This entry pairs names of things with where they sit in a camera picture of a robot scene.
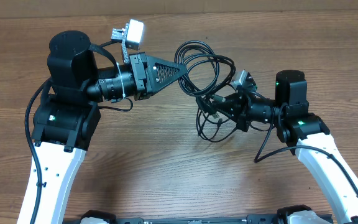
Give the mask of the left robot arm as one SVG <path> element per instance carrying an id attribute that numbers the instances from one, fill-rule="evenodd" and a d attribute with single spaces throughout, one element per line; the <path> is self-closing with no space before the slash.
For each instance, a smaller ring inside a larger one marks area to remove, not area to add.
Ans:
<path id="1" fill-rule="evenodd" d="M 186 67 L 139 52 L 142 34 L 114 29 L 123 64 L 98 68 L 94 56 L 112 55 L 80 31 L 54 36 L 47 65 L 50 78 L 35 92 L 40 106 L 25 114 L 32 169 L 19 223 L 61 223 L 75 176 L 101 117 L 100 102 L 145 100 L 186 73 Z"/>

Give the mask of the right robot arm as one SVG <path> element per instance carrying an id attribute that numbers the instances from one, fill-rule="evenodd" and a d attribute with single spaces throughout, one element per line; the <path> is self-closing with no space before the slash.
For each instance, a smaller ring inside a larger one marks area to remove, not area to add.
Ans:
<path id="1" fill-rule="evenodd" d="M 269 124 L 286 144 L 266 155 L 258 152 L 254 161 L 291 152 L 319 185 L 337 222 L 358 223 L 358 178 L 341 156 L 330 129 L 309 111 L 305 74 L 299 70 L 278 72 L 272 100 L 257 93 L 254 79 L 245 70 L 229 86 L 233 94 L 210 96 L 213 110 L 234 121 L 241 131 L 247 131 L 253 122 Z"/>

